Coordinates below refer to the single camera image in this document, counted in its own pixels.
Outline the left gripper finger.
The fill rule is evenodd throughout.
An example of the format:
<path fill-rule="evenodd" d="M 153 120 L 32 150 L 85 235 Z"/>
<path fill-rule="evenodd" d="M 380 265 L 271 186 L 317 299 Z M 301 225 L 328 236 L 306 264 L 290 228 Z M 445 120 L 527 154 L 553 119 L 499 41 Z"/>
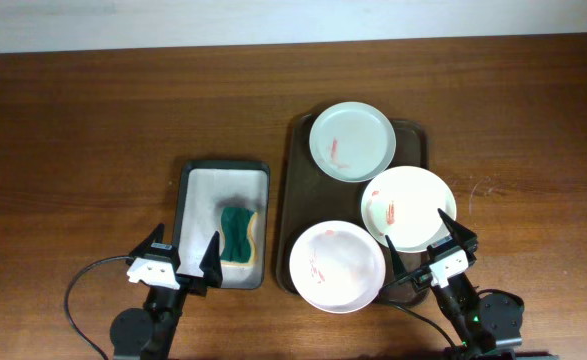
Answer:
<path fill-rule="evenodd" d="M 199 268 L 203 272 L 202 278 L 207 287 L 221 287 L 223 282 L 223 273 L 220 258 L 219 232 L 215 232 L 209 241 Z"/>
<path fill-rule="evenodd" d="M 165 225 L 163 223 L 159 223 L 142 242 L 140 242 L 132 251 L 129 252 L 128 256 L 131 258 L 142 257 L 153 244 L 162 244 L 164 230 Z"/>

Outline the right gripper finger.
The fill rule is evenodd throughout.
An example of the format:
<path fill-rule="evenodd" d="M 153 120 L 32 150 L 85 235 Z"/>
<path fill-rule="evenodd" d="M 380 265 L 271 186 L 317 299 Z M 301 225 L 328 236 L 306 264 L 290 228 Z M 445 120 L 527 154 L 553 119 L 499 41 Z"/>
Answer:
<path fill-rule="evenodd" d="M 438 209 L 438 214 L 456 244 L 464 250 L 476 250 L 478 248 L 478 239 L 475 232 L 453 220 L 442 209 Z"/>
<path fill-rule="evenodd" d="M 387 246 L 390 251 L 390 258 L 392 263 L 393 275 L 395 280 L 400 280 L 406 273 L 404 264 L 388 234 L 384 235 Z"/>

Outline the green and yellow sponge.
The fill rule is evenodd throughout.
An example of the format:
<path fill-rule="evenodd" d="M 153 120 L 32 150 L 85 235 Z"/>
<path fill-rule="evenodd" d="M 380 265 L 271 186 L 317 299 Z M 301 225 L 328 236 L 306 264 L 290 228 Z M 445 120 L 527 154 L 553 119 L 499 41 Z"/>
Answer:
<path fill-rule="evenodd" d="M 221 214 L 223 249 L 220 255 L 225 265 L 248 267 L 256 258 L 254 225 L 258 214 L 249 209 L 227 207 Z"/>

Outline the pink white plate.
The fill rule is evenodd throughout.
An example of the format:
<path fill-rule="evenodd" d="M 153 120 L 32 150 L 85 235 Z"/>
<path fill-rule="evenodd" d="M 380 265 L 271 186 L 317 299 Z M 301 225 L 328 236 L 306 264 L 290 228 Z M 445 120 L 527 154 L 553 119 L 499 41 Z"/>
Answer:
<path fill-rule="evenodd" d="M 300 296 L 333 314 L 358 311 L 378 296 L 386 265 L 373 237 L 345 221 L 325 221 L 305 230 L 289 256 L 289 273 Z"/>

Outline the cream white plate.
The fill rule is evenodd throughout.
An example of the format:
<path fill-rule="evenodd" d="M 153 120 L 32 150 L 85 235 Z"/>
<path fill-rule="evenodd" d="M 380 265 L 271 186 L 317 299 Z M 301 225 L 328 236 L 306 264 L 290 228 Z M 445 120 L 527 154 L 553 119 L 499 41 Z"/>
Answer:
<path fill-rule="evenodd" d="M 361 216 L 381 245 L 399 252 L 420 253 L 449 235 L 439 216 L 457 217 L 449 186 L 436 174 L 415 166 L 398 166 L 373 178 L 363 191 Z"/>

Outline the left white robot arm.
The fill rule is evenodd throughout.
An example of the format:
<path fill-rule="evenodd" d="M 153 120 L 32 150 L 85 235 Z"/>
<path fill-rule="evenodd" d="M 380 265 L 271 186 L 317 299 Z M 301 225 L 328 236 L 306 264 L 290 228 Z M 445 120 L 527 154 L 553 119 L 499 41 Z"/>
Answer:
<path fill-rule="evenodd" d="M 115 360 L 166 359 L 189 295 L 204 297 L 219 288 L 223 274 L 220 234 L 215 232 L 203 253 L 201 276 L 180 275 L 178 248 L 163 242 L 160 223 L 130 253 L 127 276 L 133 283 L 149 287 L 140 308 L 129 308 L 116 316 L 110 327 Z"/>

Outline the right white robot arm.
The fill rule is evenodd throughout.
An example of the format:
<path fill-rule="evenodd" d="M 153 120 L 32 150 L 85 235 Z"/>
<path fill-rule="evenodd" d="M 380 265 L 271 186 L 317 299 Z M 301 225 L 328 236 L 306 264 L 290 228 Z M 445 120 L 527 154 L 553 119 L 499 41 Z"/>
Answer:
<path fill-rule="evenodd" d="M 548 352 L 516 351 L 523 343 L 523 299 L 498 289 L 477 290 L 466 275 L 476 262 L 476 233 L 453 220 L 442 209 L 438 214 L 449 238 L 429 245 L 428 261 L 414 270 L 406 270 L 391 237 L 385 237 L 393 280 L 384 287 L 409 283 L 417 292 L 431 290 L 461 343 L 455 344 L 440 326 L 400 303 L 391 300 L 384 303 L 434 327 L 449 344 L 443 351 L 444 359 L 552 359 L 554 356 Z"/>

